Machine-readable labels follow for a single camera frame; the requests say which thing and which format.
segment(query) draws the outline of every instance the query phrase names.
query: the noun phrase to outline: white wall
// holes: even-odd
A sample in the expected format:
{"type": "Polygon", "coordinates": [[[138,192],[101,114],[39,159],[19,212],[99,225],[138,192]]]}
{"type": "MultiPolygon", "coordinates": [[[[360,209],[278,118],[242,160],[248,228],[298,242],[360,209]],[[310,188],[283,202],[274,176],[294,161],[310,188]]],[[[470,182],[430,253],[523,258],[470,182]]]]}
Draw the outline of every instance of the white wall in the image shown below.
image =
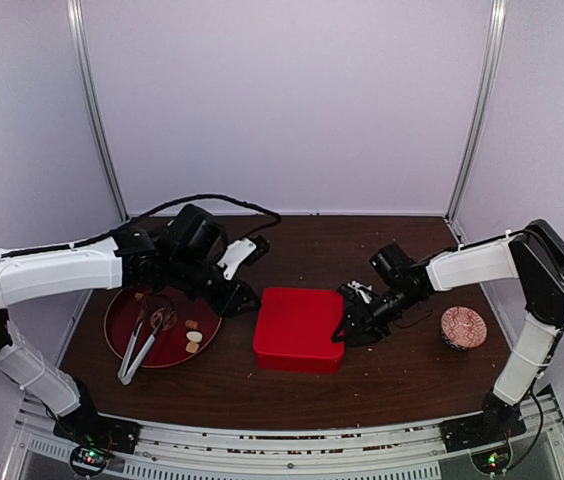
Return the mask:
{"type": "MultiPolygon", "coordinates": [[[[564,1],[515,0],[459,222],[477,240],[538,217],[564,238],[564,1]]],[[[519,333],[521,289],[495,293],[519,333]]],[[[564,409],[564,340],[548,375],[564,409]]]]}
{"type": "Polygon", "coordinates": [[[83,12],[131,213],[205,191],[284,212],[445,212],[490,0],[87,0],[83,12]]]}
{"type": "MultiPolygon", "coordinates": [[[[0,247],[66,241],[116,221],[88,126],[64,0],[0,1],[0,247]]],[[[15,306],[55,358],[78,294],[15,306]]],[[[0,375],[0,460],[20,395],[0,375]]]]}

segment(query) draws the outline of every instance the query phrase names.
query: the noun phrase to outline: black mounting base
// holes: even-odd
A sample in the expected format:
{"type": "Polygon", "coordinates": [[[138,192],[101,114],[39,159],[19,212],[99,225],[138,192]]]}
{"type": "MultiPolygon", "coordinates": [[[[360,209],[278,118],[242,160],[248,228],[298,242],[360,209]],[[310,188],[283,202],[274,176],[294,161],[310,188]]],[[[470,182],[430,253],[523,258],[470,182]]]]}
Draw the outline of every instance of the black mounting base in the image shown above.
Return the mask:
{"type": "MultiPolygon", "coordinates": [[[[120,420],[117,418],[99,417],[100,431],[107,432],[111,435],[112,450],[114,452],[133,454],[135,452],[135,445],[138,443],[138,436],[140,435],[140,425],[129,420],[120,420]]],[[[67,440],[75,441],[67,434],[57,423],[53,428],[53,435],[67,440]]],[[[93,446],[107,451],[109,449],[109,437],[100,437],[93,439],[93,446]]]]}
{"type": "MultiPolygon", "coordinates": [[[[446,451],[449,453],[457,452],[505,440],[504,434],[501,438],[484,438],[480,434],[482,426],[483,418],[481,413],[442,422],[440,424],[440,432],[446,451]]],[[[509,437],[516,437],[526,432],[526,425],[524,425],[523,420],[515,418],[509,422],[506,430],[510,432],[509,437]]]]}

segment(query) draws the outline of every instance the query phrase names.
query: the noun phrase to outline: robotic arm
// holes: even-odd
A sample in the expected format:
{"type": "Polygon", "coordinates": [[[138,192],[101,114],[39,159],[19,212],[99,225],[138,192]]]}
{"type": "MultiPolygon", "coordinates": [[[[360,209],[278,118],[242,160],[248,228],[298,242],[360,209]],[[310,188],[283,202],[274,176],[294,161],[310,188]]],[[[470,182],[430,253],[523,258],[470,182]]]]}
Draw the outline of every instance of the robotic arm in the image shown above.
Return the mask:
{"type": "Polygon", "coordinates": [[[460,245],[419,263],[393,243],[370,262],[389,288],[382,295],[356,282],[339,288],[346,310],[333,340],[348,346],[389,335],[391,322],[436,292],[503,278],[520,280],[526,320],[504,370],[484,400],[482,416],[464,421],[461,429],[454,424],[442,428],[446,428],[450,451],[500,440],[506,432],[524,428],[516,424],[519,404],[548,366],[564,332],[564,242],[549,224],[537,220],[519,232],[460,245]]]}
{"type": "Polygon", "coordinates": [[[101,447],[108,445],[109,436],[132,438],[133,425],[112,424],[98,415],[86,387],[50,364],[13,322],[7,323],[7,308],[76,290],[149,285],[156,292],[174,287],[191,299],[204,299],[218,315],[233,317],[260,307],[259,297],[235,273],[268,249],[263,237],[227,245],[225,228],[191,204],[164,228],[151,232],[128,226],[112,236],[66,245],[0,249],[0,371],[42,400],[78,444],[101,447]],[[224,249],[221,256],[213,256],[218,240],[224,249]]]}

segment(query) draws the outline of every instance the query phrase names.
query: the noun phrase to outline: metal corner post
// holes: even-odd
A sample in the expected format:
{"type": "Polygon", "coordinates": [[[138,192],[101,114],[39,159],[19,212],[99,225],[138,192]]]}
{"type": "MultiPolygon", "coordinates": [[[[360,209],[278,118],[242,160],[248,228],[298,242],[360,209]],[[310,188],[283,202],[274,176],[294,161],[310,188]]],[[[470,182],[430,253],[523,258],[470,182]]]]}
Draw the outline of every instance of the metal corner post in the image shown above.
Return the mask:
{"type": "Polygon", "coordinates": [[[73,36],[75,52],[78,57],[80,73],[82,75],[82,86],[84,88],[84,95],[86,97],[87,108],[89,111],[93,138],[98,150],[100,162],[102,163],[109,192],[113,197],[113,202],[118,216],[120,217],[120,220],[124,222],[129,218],[129,214],[126,209],[126,205],[124,204],[120,183],[118,182],[113,162],[111,160],[109,145],[106,140],[106,135],[104,134],[102,114],[100,113],[100,107],[95,94],[95,84],[93,83],[91,63],[86,43],[86,34],[84,32],[84,21],[82,19],[82,2],[81,0],[67,0],[67,8],[69,14],[69,25],[71,26],[71,35],[73,36]]]}
{"type": "Polygon", "coordinates": [[[466,185],[471,173],[471,167],[475,160],[480,135],[486,118],[486,109],[488,106],[495,74],[497,72],[498,63],[500,61],[500,52],[502,50],[502,39],[504,38],[504,21],[506,17],[507,0],[493,0],[491,10],[491,25],[486,40],[486,49],[484,52],[484,63],[482,65],[482,77],[478,87],[478,95],[473,110],[473,119],[471,120],[471,128],[464,147],[464,155],[460,165],[458,178],[451,195],[451,202],[447,210],[446,219],[450,224],[456,219],[460,202],[466,190],[466,185]]]}

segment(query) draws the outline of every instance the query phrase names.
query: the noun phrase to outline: dark brown tabletop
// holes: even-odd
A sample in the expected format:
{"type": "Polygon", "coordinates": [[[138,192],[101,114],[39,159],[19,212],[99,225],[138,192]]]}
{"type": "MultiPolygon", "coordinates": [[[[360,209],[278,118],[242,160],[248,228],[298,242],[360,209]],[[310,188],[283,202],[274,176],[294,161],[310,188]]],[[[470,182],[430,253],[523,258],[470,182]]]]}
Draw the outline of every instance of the dark brown tabletop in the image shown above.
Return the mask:
{"type": "MultiPolygon", "coordinates": [[[[152,220],[153,225],[165,220],[152,220]]],[[[261,217],[227,217],[238,238],[261,217]]],[[[240,278],[256,291],[269,286],[335,289],[350,280],[382,282],[368,263],[394,239],[420,259],[454,245],[441,218],[286,217],[263,232],[271,252],[240,278]]],[[[334,375],[260,370],[253,354],[257,314],[225,320],[211,345],[182,365],[141,370],[129,386],[117,379],[120,360],[109,350],[103,320],[115,291],[94,292],[64,358],[62,368],[84,381],[102,412],[184,425],[305,429],[385,425],[468,413],[504,367],[509,349],[479,286],[439,293],[411,309],[398,324],[409,329],[370,347],[348,349],[334,375]],[[463,305],[488,325],[484,345],[456,352],[440,338],[440,317],[463,305]]]]}

